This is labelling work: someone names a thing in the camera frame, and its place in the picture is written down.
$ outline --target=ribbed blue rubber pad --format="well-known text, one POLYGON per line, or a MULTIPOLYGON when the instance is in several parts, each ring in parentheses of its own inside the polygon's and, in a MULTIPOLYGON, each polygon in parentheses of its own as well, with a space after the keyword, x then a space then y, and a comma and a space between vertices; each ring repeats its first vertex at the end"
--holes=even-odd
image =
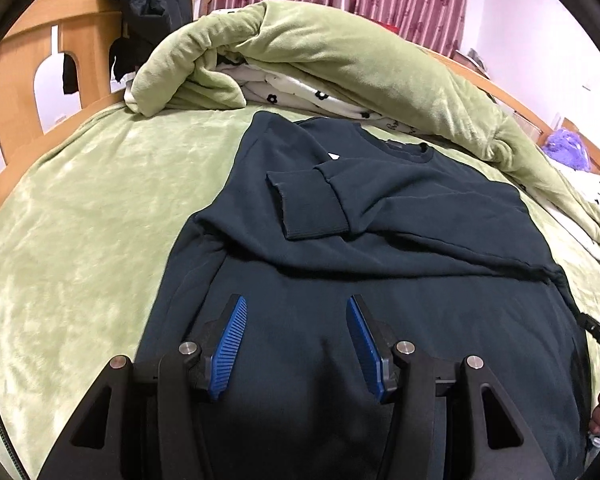
POLYGON ((220 394, 226 390, 246 326, 247 302, 240 296, 235 303, 229 322, 224 327, 216 352, 211 357, 208 393, 213 400, 218 400, 220 394))
POLYGON ((365 378, 366 387, 380 402, 384 397, 385 389, 382 384, 382 364, 378 349, 371 338, 365 320, 353 298, 347 301, 347 327, 356 349, 358 362, 365 378))

